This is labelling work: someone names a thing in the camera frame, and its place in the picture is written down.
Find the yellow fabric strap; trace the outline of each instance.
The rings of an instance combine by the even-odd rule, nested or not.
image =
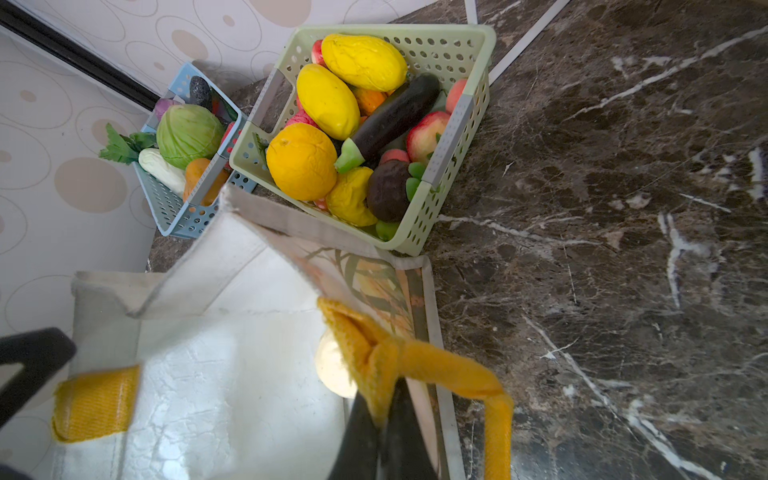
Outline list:
[[[78,375],[56,388],[51,427],[63,443],[126,432],[131,424],[139,366]]]
[[[400,377],[435,383],[485,402],[485,478],[509,480],[514,403],[490,370],[429,343],[387,332],[371,317],[321,298],[317,305],[333,331],[349,373],[382,427]]]

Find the wrinkled yellow fruit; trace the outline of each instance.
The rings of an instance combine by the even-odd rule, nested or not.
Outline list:
[[[406,82],[406,60],[381,38],[331,34],[323,39],[322,49],[328,69],[350,85],[391,91]]]
[[[340,174],[336,186],[326,195],[328,210],[355,227],[375,224],[378,220],[366,207],[368,179],[372,174],[373,170],[368,167],[357,167]]]
[[[296,200],[323,198],[336,184],[336,149],[330,138],[308,124],[285,127],[266,149],[275,185]]]
[[[346,140],[357,130],[360,124],[357,99],[327,68],[305,65],[296,80],[296,93],[304,111],[330,137]]]

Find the dark purple fruit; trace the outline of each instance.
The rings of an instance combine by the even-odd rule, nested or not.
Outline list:
[[[208,110],[214,106],[213,98],[210,96],[210,85],[202,77],[194,76],[190,80],[190,103]]]
[[[368,208],[382,222],[399,222],[408,210],[408,164],[401,161],[379,165],[368,179]]]

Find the cabbage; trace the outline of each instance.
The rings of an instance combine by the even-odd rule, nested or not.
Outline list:
[[[223,136],[224,126],[219,119],[199,105],[169,107],[157,126],[160,154],[182,170],[196,158],[213,158]]]

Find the eggplant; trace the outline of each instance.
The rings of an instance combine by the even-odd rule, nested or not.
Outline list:
[[[373,162],[389,142],[415,127],[440,95],[440,80],[433,74],[421,74],[408,85],[398,88],[382,103],[352,137],[344,140],[336,170],[343,174]]]

